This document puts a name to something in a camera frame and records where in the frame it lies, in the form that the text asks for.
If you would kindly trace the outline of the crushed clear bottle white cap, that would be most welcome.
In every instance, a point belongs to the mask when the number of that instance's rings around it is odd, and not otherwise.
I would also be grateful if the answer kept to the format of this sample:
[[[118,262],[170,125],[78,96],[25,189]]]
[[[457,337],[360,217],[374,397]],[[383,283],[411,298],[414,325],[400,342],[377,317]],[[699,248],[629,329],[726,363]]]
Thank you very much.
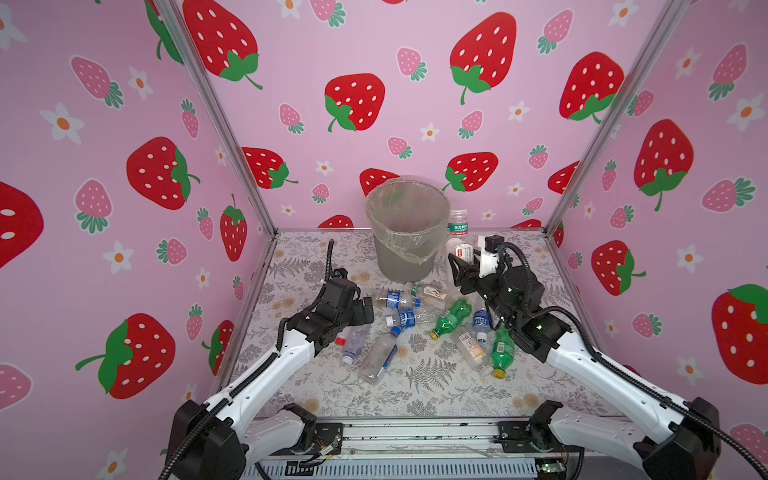
[[[342,364],[348,366],[355,364],[366,345],[370,331],[371,325],[356,326],[352,329],[344,344],[341,356]]]

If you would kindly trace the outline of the clear bottle blue label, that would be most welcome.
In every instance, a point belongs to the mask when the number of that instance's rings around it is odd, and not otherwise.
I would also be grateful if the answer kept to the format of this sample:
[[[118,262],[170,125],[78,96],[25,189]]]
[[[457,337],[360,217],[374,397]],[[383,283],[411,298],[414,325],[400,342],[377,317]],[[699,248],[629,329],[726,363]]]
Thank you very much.
[[[383,378],[392,358],[397,353],[397,340],[401,333],[400,327],[392,327],[389,332],[376,338],[358,369],[358,375],[363,380],[376,384]]]

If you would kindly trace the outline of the clear bottle orange label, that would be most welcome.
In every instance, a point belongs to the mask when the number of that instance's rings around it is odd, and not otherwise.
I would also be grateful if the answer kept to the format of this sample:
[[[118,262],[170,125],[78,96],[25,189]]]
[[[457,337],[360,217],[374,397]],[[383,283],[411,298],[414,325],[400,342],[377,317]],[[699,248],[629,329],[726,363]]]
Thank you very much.
[[[470,330],[456,331],[454,340],[463,358],[473,370],[481,371],[487,367],[487,353]]]

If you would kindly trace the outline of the tall bottle yellow flower label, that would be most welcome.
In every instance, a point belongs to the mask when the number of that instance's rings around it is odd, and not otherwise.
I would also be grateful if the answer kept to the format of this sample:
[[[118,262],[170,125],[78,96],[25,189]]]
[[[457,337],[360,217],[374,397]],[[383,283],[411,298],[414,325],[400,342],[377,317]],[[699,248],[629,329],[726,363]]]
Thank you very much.
[[[453,254],[469,264],[474,262],[473,246],[469,237],[468,211],[466,209],[450,211],[446,254]]]

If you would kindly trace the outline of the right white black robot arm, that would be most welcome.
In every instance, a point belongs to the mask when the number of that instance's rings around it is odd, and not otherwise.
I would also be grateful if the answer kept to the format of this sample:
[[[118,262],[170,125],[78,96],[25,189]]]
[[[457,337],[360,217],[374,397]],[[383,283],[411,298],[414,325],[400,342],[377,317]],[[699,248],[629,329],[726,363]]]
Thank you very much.
[[[580,380],[626,417],[613,421],[580,415],[547,401],[528,422],[537,449],[562,445],[595,451],[651,479],[706,479],[728,445],[766,478],[766,465],[720,428],[714,405],[673,395],[598,351],[571,312],[540,307],[543,286],[517,245],[499,235],[483,241],[471,262],[449,255],[454,285],[464,295],[478,294],[496,317],[496,327],[519,350]]]

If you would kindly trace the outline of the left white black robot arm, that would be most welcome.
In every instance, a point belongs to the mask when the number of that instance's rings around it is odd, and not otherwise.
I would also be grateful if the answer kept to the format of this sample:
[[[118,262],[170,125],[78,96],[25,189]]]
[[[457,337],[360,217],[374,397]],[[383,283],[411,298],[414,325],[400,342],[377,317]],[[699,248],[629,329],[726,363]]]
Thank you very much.
[[[317,418],[296,403],[260,420],[257,415],[301,367],[335,343],[347,327],[373,322],[369,297],[343,268],[325,261],[321,289],[312,303],[280,320],[277,340],[241,376],[203,403],[185,402],[172,422],[162,479],[239,479],[281,451],[306,452],[318,440]]]

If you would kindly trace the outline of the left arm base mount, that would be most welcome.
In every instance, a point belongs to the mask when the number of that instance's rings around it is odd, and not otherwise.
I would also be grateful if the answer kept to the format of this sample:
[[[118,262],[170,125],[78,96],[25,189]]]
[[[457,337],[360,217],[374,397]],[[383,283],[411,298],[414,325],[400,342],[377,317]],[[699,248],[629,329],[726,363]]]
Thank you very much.
[[[320,422],[306,425],[298,442],[290,448],[294,455],[327,457],[341,452],[344,424]]]

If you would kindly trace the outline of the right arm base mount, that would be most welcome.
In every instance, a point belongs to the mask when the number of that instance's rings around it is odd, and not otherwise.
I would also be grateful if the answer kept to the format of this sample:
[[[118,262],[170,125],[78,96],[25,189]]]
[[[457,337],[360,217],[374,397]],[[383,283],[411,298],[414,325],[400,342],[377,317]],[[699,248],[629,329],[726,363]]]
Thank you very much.
[[[567,448],[556,439],[550,422],[507,420],[497,424],[498,432],[492,442],[505,453],[565,454]]]

